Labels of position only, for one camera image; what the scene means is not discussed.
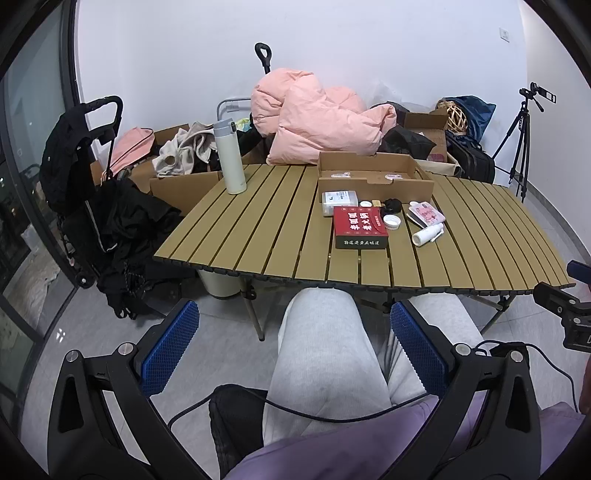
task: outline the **wooden slat tabletop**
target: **wooden slat tabletop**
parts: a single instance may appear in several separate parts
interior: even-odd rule
[[[422,247],[411,242],[419,228],[400,215],[387,249],[336,249],[315,167],[250,165],[245,192],[230,195],[220,181],[156,257],[261,279],[416,293],[524,294],[540,281],[572,284],[544,230],[508,189],[418,174],[435,180],[431,202],[446,216],[445,233]]]

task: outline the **white thermos bottle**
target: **white thermos bottle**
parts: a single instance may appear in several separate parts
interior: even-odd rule
[[[246,178],[242,167],[242,157],[238,147],[236,124],[233,120],[222,120],[213,124],[217,154],[220,157],[223,179],[228,193],[237,194],[246,190]]]

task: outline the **tripod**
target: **tripod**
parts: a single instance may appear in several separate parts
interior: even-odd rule
[[[522,88],[519,89],[519,93],[525,97],[525,99],[521,102],[521,110],[513,120],[513,123],[507,130],[507,134],[505,138],[499,145],[499,148],[496,149],[495,154],[492,156],[494,160],[495,157],[500,152],[503,145],[507,142],[509,137],[515,131],[515,127],[519,125],[519,143],[517,144],[517,152],[515,153],[515,160],[513,161],[513,166],[511,167],[511,171],[503,170],[500,167],[496,167],[501,171],[509,174],[509,184],[511,181],[515,179],[518,184],[517,191],[515,195],[519,196],[519,189],[521,188],[521,203],[525,200],[525,194],[527,192],[527,176],[530,171],[530,110],[528,109],[528,102],[533,100],[535,104],[540,109],[540,112],[544,111],[544,108],[540,105],[538,100],[535,99],[535,96],[539,93],[544,98],[548,99],[552,103],[556,103],[556,95],[550,93],[548,90],[537,86],[534,82],[531,82],[530,89]],[[519,160],[519,154],[521,156],[521,165],[519,167],[519,175],[517,174],[517,162]]]

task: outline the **cardboard box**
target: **cardboard box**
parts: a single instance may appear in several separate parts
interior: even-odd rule
[[[377,207],[335,207],[336,248],[377,249],[388,246],[388,232]]]
[[[220,171],[151,179],[150,190],[152,195],[178,208],[182,215],[187,215],[221,179]]]
[[[178,129],[189,130],[189,125],[177,125],[154,132],[154,138],[158,145],[164,145],[172,140]],[[181,210],[187,215],[197,205],[209,190],[222,179],[222,172],[207,171],[202,173],[191,173],[191,175],[179,175],[159,179],[152,164],[154,156],[148,157],[142,163],[136,165],[131,171],[129,178],[144,193],[152,193],[155,197],[163,199],[173,207]],[[252,152],[242,157],[242,164],[265,163],[262,154],[262,143],[257,145]]]
[[[377,153],[372,157],[352,152],[321,152],[318,159],[318,201],[323,192],[354,190],[361,200],[396,198],[402,203],[429,202],[433,194],[432,180],[421,180],[415,175],[420,169],[410,155]],[[331,175],[350,173],[350,178]],[[401,175],[401,179],[388,180],[387,174]]]
[[[447,153],[447,162],[428,160],[415,161],[425,171],[439,173],[439,175],[447,175],[448,177],[453,177],[460,170],[460,164],[449,153]]]
[[[440,107],[430,113],[409,112],[405,114],[402,126],[415,133],[423,134],[435,143],[435,147],[433,147],[429,156],[440,155],[440,158],[447,158],[447,144],[445,140],[446,124],[447,109]]]
[[[96,186],[100,185],[100,180],[103,176],[103,165],[98,160],[90,164],[90,173],[92,174],[92,181]]]

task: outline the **red box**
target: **red box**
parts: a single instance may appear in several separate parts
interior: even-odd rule
[[[335,207],[336,248],[386,248],[388,231],[377,207]]]

